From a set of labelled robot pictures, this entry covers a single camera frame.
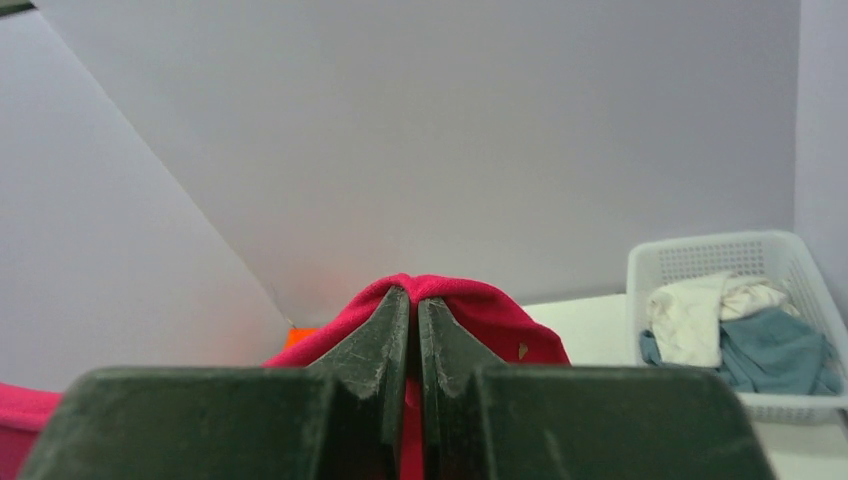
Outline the red t-shirt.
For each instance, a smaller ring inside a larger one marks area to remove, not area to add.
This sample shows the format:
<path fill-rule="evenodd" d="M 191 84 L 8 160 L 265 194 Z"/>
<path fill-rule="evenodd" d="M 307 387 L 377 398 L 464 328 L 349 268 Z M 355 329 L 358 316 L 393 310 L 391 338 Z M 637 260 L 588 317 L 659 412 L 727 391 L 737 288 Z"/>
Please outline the red t-shirt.
<path fill-rule="evenodd" d="M 265 368 L 305 367 L 361 326 L 388 290 L 404 289 L 416 313 L 421 301 L 441 298 L 469 333 L 508 363 L 566 365 L 560 337 L 535 322 L 511 297 L 489 284 L 437 275 L 384 277 L 359 292 L 329 324 L 263 362 Z M 1 476 L 14 479 L 61 399 L 58 392 L 1 387 Z"/>

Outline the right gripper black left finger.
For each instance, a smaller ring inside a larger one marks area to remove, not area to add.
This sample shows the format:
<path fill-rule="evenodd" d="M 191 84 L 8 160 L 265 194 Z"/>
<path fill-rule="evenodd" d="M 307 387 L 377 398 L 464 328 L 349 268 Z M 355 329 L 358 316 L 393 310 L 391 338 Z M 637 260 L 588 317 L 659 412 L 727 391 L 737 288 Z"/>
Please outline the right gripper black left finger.
<path fill-rule="evenodd" d="M 23 479 L 395 479 L 410 302 L 393 287 L 303 368 L 105 368 L 66 392 Z"/>

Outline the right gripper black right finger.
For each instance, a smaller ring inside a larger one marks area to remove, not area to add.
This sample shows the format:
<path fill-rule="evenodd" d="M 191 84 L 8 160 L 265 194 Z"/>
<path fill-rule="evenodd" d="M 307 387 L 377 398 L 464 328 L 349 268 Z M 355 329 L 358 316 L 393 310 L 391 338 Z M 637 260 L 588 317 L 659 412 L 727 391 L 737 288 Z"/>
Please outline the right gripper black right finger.
<path fill-rule="evenodd" d="M 428 479 L 770 479 L 736 395 L 660 368 L 510 365 L 441 299 L 419 306 Z"/>

